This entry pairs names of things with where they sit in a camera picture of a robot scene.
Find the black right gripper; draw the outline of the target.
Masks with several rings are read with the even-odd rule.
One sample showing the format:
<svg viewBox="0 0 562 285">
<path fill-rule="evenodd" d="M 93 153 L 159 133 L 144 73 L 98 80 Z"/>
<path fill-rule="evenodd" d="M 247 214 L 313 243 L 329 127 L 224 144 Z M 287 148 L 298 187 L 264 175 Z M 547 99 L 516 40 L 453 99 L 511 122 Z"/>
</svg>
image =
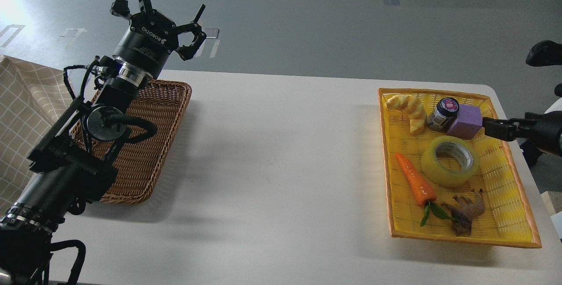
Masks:
<svg viewBox="0 0 562 285">
<path fill-rule="evenodd" d="M 482 125 L 485 136 L 507 142 L 517 138 L 528 139 L 544 153 L 562 154 L 562 111 L 542 114 L 526 112 L 518 125 L 510 120 L 484 117 Z"/>
</svg>

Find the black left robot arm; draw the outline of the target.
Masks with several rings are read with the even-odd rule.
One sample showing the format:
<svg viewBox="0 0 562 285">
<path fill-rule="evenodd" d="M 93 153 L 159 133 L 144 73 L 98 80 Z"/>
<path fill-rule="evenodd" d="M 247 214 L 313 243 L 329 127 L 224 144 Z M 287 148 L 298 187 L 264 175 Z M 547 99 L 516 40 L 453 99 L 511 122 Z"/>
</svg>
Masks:
<svg viewBox="0 0 562 285">
<path fill-rule="evenodd" d="M 111 14 L 129 28 L 112 57 L 96 56 L 90 65 L 64 68 L 63 81 L 72 102 L 28 155 L 30 185 L 1 217 L 1 283 L 47 285 L 56 251 L 76 248 L 68 285 L 76 285 L 86 245 L 72 239 L 52 241 L 65 215 L 80 215 L 86 204 L 100 201 L 118 178 L 115 162 L 126 145 L 157 135 L 148 119 L 129 115 L 139 96 L 148 96 L 173 52 L 192 59 L 206 33 L 195 18 L 177 25 L 151 0 L 114 0 Z"/>
</svg>

